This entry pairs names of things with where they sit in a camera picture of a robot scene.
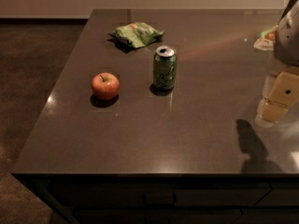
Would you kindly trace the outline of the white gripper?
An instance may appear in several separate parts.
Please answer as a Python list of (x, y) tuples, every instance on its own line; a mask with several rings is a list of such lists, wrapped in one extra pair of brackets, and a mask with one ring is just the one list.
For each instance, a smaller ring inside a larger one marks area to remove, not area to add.
[(299, 101), (299, 0), (289, 0), (278, 23), (275, 57), (295, 66), (270, 73), (265, 80), (255, 118), (256, 124), (265, 128), (278, 123)]

